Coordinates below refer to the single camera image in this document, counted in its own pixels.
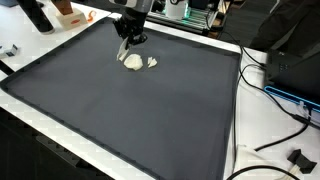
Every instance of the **black cable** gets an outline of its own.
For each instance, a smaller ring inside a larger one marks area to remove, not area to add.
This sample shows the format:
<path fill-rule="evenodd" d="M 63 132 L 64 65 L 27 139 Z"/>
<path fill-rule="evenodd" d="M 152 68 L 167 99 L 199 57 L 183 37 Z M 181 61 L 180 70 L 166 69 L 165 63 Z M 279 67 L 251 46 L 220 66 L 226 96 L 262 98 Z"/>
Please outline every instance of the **black cable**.
<path fill-rule="evenodd" d="M 303 124 L 307 124 L 307 125 L 315 128 L 315 129 L 320 130 L 320 127 L 319 127 L 319 126 L 317 126 L 316 124 L 312 123 L 312 122 L 309 121 L 307 118 L 302 117 L 302 116 L 297 115 L 297 114 L 290 113 L 290 112 L 288 112 L 287 110 L 285 110 L 285 109 L 283 108 L 283 106 L 281 106 L 281 104 L 280 104 L 271 94 L 267 93 L 266 91 L 264 91 L 263 89 L 261 89 L 261 88 L 259 88 L 259 87 L 257 87 L 257 86 L 254 86 L 254 85 L 250 84 L 250 83 L 246 80 L 246 78 L 243 76 L 243 72 L 242 72 L 242 71 L 240 71 L 240 76 L 242 77 L 242 79 L 244 80 L 244 82 L 245 82 L 247 85 L 249 85 L 250 87 L 253 87 L 253 88 L 255 88 L 255 89 L 257 89 L 257 90 L 259 90 L 259 91 L 261 91 L 261 92 L 263 92 L 265 95 L 267 95 L 268 97 L 270 97 L 270 98 L 273 100 L 273 102 L 276 103 L 276 105 L 277 105 L 284 113 L 286 113 L 287 115 L 291 116 L 293 119 L 295 119 L 295 120 L 297 120 L 297 121 L 299 121 L 299 122 L 301 122 L 301 123 L 303 123 Z"/>
<path fill-rule="evenodd" d="M 245 66 L 242 70 L 242 74 L 243 72 L 248 68 L 248 67 L 256 67 L 259 69 L 264 70 L 263 67 L 260 67 L 258 65 L 255 64 L 249 64 L 247 66 Z M 237 94 L 238 94 L 238 88 L 239 88 L 239 83 L 241 80 L 241 76 L 239 76 L 238 80 L 237 80 L 237 85 L 236 85 L 236 98 L 237 98 Z M 236 131 L 236 120 L 237 120 L 237 103 L 234 104 L 234 108 L 233 108 L 233 153 L 234 153 L 234 160 L 237 159 L 237 131 Z"/>
<path fill-rule="evenodd" d="M 277 168 L 277 167 L 273 167 L 273 166 L 265 166 L 265 165 L 261 165 L 261 166 L 251 166 L 251 167 L 247 167 L 244 169 L 241 169 L 235 173 L 233 173 L 230 177 L 227 178 L 227 180 L 232 180 L 235 177 L 239 176 L 240 174 L 247 172 L 247 171 L 251 171 L 251 170 L 255 170 L 255 169 L 271 169 L 271 170 L 275 170 L 275 171 L 279 171 L 282 172 L 288 176 L 290 176 L 291 178 L 295 179 L 295 180 L 300 180 L 298 177 L 296 177 L 295 175 L 291 174 L 288 171 L 285 171 L 283 169 Z"/>
<path fill-rule="evenodd" d="M 308 125 L 308 124 L 305 124 L 298 132 L 296 132 L 296 133 L 294 133 L 294 134 L 292 134 L 292 135 L 290 135 L 290 136 L 288 136 L 288 137 L 285 137 L 285 138 L 283 138 L 283 139 L 280 139 L 280 140 L 278 140 L 278 141 L 275 141 L 275 142 L 272 142 L 272 143 L 269 143 L 269 144 L 260 146 L 260 147 L 254 149 L 254 150 L 258 152 L 258 151 L 260 151 L 260 150 L 262 150 L 262 149 L 265 149 L 265 148 L 268 148 L 268 147 L 271 147 L 271 146 L 274 146 L 274 145 L 283 143 L 283 142 L 285 142 L 285 141 L 288 141 L 288 140 L 290 140 L 290 139 L 292 139 L 292 138 L 294 138 L 294 137 L 297 137 L 297 136 L 299 136 L 300 134 L 302 134 L 304 131 L 307 130 L 308 127 L 309 127 L 309 125 Z"/>
<path fill-rule="evenodd" d="M 265 67 L 266 65 L 264 63 L 258 62 L 256 59 L 254 59 L 247 50 L 228 32 L 223 31 L 222 33 L 225 33 L 231 37 L 231 39 L 250 57 L 251 60 L 253 60 L 255 63 L 259 64 L 262 67 Z"/>

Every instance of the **electronic device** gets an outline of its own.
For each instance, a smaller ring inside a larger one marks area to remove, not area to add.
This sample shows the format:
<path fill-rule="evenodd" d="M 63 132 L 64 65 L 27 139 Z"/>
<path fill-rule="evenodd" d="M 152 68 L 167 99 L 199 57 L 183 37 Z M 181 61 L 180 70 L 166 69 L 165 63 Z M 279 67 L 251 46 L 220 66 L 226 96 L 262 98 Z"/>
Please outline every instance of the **electronic device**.
<path fill-rule="evenodd" d="M 268 53 L 264 90 L 320 112 L 320 52 L 302 59 L 272 50 Z"/>
<path fill-rule="evenodd" d="M 18 2 L 16 0 L 0 0 L 0 5 L 6 6 L 6 7 L 13 7 L 18 5 Z"/>

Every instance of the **cable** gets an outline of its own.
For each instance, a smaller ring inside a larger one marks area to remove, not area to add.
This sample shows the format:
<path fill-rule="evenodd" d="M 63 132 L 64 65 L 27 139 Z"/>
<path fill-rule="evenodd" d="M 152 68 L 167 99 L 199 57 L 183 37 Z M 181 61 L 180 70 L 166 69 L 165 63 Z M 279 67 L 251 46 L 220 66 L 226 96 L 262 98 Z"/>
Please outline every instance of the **cable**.
<path fill-rule="evenodd" d="M 292 135 L 290 135 L 290 136 L 288 136 L 288 137 L 285 137 L 285 138 L 283 138 L 283 139 L 280 139 L 280 140 L 278 140 L 278 141 L 275 141 L 275 142 L 273 142 L 273 143 L 269 143 L 269 144 L 260 146 L 260 147 L 254 149 L 254 150 L 258 152 L 258 151 L 261 151 L 262 149 L 265 149 L 265 148 L 268 148 L 268 147 L 271 147 L 271 146 L 274 146 L 274 145 L 283 143 L 283 142 L 285 142 L 285 141 L 288 141 L 288 140 L 290 140 L 290 139 L 292 139 L 292 138 L 294 138 L 294 137 L 297 137 L 297 136 L 299 136 L 300 134 L 302 134 L 308 127 L 309 127 L 309 125 L 308 125 L 308 124 L 305 124 L 298 132 L 296 132 L 296 133 L 294 133 L 294 134 L 292 134 Z"/>
<path fill-rule="evenodd" d="M 290 113 L 290 112 L 288 112 L 287 110 L 285 110 L 285 109 L 281 106 L 281 104 L 280 104 L 271 94 L 265 92 L 263 89 L 261 89 L 261 88 L 259 88 L 259 87 L 257 87 L 257 86 L 254 86 L 254 85 L 250 84 L 250 83 L 246 80 L 246 78 L 243 76 L 242 71 L 240 71 L 240 76 L 242 77 L 242 79 L 244 80 L 244 82 L 245 82 L 247 85 L 249 85 L 250 87 L 253 87 L 253 88 L 255 88 L 255 89 L 257 89 L 257 90 L 259 90 L 259 91 L 261 91 L 261 92 L 263 92 L 265 95 L 267 95 L 268 97 L 270 97 L 270 98 L 273 100 L 273 102 L 274 102 L 284 113 L 286 113 L 287 115 L 291 116 L 293 119 L 295 119 L 295 120 L 297 120 L 297 121 L 299 121 L 299 122 L 301 122 L 301 123 L 303 123 L 303 124 L 307 124 L 307 125 L 315 128 L 315 129 L 320 130 L 320 127 L 319 127 L 319 126 L 317 126 L 316 124 L 312 123 L 311 121 L 309 121 L 309 120 L 306 119 L 305 117 L 302 117 L 302 116 L 300 116 L 300 115 L 298 115 L 298 114 Z"/>
<path fill-rule="evenodd" d="M 263 67 L 260 67 L 258 65 L 255 64 L 249 64 L 247 66 L 245 66 L 242 70 L 242 74 L 243 72 L 248 68 L 248 67 L 256 67 L 259 69 L 264 70 Z M 237 80 L 237 85 L 236 85 L 236 98 L 238 95 L 238 88 L 239 88 L 239 83 L 241 81 L 241 76 L 239 76 L 238 80 Z M 234 104 L 234 108 L 233 108 L 233 156 L 234 156 L 234 161 L 236 161 L 237 159 L 237 131 L 236 131 L 236 120 L 237 120 L 237 103 L 235 102 Z"/>
<path fill-rule="evenodd" d="M 251 60 L 253 60 L 255 63 L 259 64 L 262 67 L 265 67 L 266 65 L 264 63 L 258 62 L 256 59 L 254 59 L 248 52 L 247 50 L 228 32 L 224 31 L 222 33 L 225 33 L 231 37 L 231 39 L 249 56 Z"/>
<path fill-rule="evenodd" d="M 298 109 L 298 111 L 299 111 L 301 114 L 310 117 L 310 118 L 311 118 L 311 121 L 315 121 L 315 122 L 317 122 L 317 123 L 320 122 L 319 119 L 316 119 L 316 118 L 312 117 L 312 115 L 310 115 L 308 112 L 306 112 L 306 110 L 304 109 L 304 102 L 303 102 L 303 101 L 300 101 L 300 104 L 297 105 L 297 109 Z"/>
<path fill-rule="evenodd" d="M 291 178 L 295 179 L 295 180 L 300 180 L 298 177 L 296 177 L 295 175 L 291 174 L 288 171 L 285 171 L 283 169 L 277 168 L 277 167 L 273 167 L 273 166 L 265 166 L 265 165 L 261 165 L 261 166 L 251 166 L 251 167 L 247 167 L 244 169 L 241 169 L 235 173 L 233 173 L 230 177 L 227 178 L 227 180 L 232 180 L 235 177 L 239 176 L 240 174 L 247 172 L 247 171 L 251 171 L 251 170 L 255 170 L 255 169 L 271 169 L 271 170 L 275 170 L 275 171 L 279 171 L 282 172 L 288 176 L 290 176 Z"/>

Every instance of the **white surface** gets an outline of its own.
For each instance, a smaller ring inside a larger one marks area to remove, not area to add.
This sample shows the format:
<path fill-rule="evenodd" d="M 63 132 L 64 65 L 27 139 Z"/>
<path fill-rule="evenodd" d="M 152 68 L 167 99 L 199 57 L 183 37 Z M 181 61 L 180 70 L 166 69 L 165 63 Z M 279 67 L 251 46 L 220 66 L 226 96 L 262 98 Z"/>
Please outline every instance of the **white surface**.
<path fill-rule="evenodd" d="M 89 11 L 92 8 L 81 7 L 79 9 L 83 11 Z M 99 17 L 99 15 L 102 14 L 100 11 L 96 11 L 98 14 L 95 17 L 95 20 L 97 17 Z M 8 17 L 12 18 L 11 21 L 13 21 L 13 23 L 7 22 Z M 111 17 L 119 17 L 119 15 L 111 14 Z M 17 57 L 5 61 L 6 64 L 8 64 L 14 70 L 17 70 L 37 59 L 39 56 L 48 52 L 53 47 L 69 39 L 70 36 L 76 35 L 84 28 L 79 27 L 79 29 L 75 29 L 72 32 L 64 33 L 62 29 L 60 29 L 60 32 L 58 31 L 57 34 L 52 36 L 40 36 L 39 34 L 36 34 L 38 33 L 37 31 L 32 32 L 32 29 L 34 28 L 32 28 L 29 20 L 26 17 L 24 18 L 24 15 L 21 13 L 19 8 L 6 9 L 0 7 L 0 22 L 0 31 L 3 32 L 3 30 L 6 30 L 5 32 L 7 32 L 5 35 L 4 33 L 1 33 L 0 41 L 14 41 L 12 43 L 17 43 L 17 45 L 23 49 L 20 54 L 18 53 Z M 147 28 L 182 38 L 188 38 L 193 41 L 219 47 L 229 51 L 240 51 L 239 47 L 236 45 L 201 37 L 165 26 L 149 22 L 146 22 L 145 26 Z M 249 49 L 248 52 L 258 61 L 265 62 L 266 54 Z M 244 55 L 242 66 L 245 66 L 248 63 L 252 63 L 252 61 L 246 55 Z M 261 72 L 249 69 L 245 73 L 245 76 L 249 82 L 259 86 L 262 85 L 263 74 Z M 286 109 L 290 110 L 291 112 L 296 112 L 295 105 L 282 100 L 281 102 L 285 105 Z M 77 133 L 72 132 L 49 117 L 15 100 L 3 91 L 0 91 L 0 106 L 117 180 L 152 179 L 148 175 L 111 155 L 109 152 L 91 143 Z M 237 142 L 239 144 L 247 145 L 248 147 L 255 148 L 262 144 L 269 143 L 284 136 L 290 135 L 302 126 L 300 123 L 292 120 L 287 115 L 282 113 L 267 97 L 262 95 L 260 92 L 244 85 L 243 82 L 241 82 L 239 87 L 237 107 Z M 229 138 L 228 156 L 225 168 L 226 176 L 230 175 L 232 171 L 231 141 L 232 136 Z M 287 143 L 283 143 L 261 151 L 261 154 L 266 160 L 272 161 L 274 164 L 278 164 L 283 168 L 289 169 L 291 165 L 286 160 L 286 157 L 293 149 L 299 148 L 302 149 L 304 155 L 306 155 L 308 158 L 313 161 L 320 162 L 320 132 L 313 128 L 309 128 L 303 135 L 290 140 Z M 312 175 L 304 176 L 304 180 L 316 180 L 319 179 L 319 177 L 320 166 L 318 165 L 316 166 Z"/>
<path fill-rule="evenodd" d="M 237 164 L 235 166 L 235 170 L 238 171 L 244 167 L 249 166 L 257 166 L 257 165 L 268 165 L 268 166 L 276 166 L 271 160 L 266 160 L 265 157 L 262 157 L 253 149 L 250 149 L 246 146 L 238 147 L 238 158 Z M 283 177 L 282 173 L 272 171 L 272 170 L 255 170 L 244 173 L 246 178 L 239 176 L 235 178 L 235 180 L 256 180 L 259 177 L 259 180 L 271 180 Z"/>
<path fill-rule="evenodd" d="M 56 13 L 56 18 L 66 31 L 87 24 L 86 16 L 82 11 L 77 8 L 72 8 L 72 11 L 73 13 L 67 15 L 62 15 L 60 12 Z"/>
<path fill-rule="evenodd" d="M 43 11 L 55 28 L 55 32 L 51 35 L 41 35 L 24 14 L 20 6 L 13 8 L 0 6 L 0 43 L 15 44 L 20 48 L 17 56 L 3 60 L 3 62 L 13 70 L 18 70 L 35 59 L 38 59 L 40 56 L 74 37 L 92 24 L 89 23 L 88 25 L 65 31 L 55 17 L 57 11 L 55 6 L 51 2 L 49 3 L 48 0 L 41 2 L 45 4 Z M 94 21 L 110 14 L 110 12 L 95 8 L 86 8 L 86 6 L 80 4 L 73 3 L 72 6 L 81 10 L 86 16 L 91 10 L 95 10 L 97 15 L 94 17 Z"/>

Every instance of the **orange object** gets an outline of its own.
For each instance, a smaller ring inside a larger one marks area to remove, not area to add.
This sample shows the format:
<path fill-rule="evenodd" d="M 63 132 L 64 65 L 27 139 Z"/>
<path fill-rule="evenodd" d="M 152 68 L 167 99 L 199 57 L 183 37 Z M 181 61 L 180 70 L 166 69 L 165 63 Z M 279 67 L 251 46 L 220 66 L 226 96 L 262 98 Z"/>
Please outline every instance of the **orange object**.
<path fill-rule="evenodd" d="M 77 24 L 78 22 L 80 22 L 80 19 L 73 20 L 71 24 Z"/>
<path fill-rule="evenodd" d="M 88 18 L 88 22 L 92 22 L 93 21 L 93 17 L 95 17 L 96 16 L 96 14 L 97 14 L 97 12 L 95 12 L 95 11 L 90 11 L 90 13 L 89 13 L 89 18 Z"/>

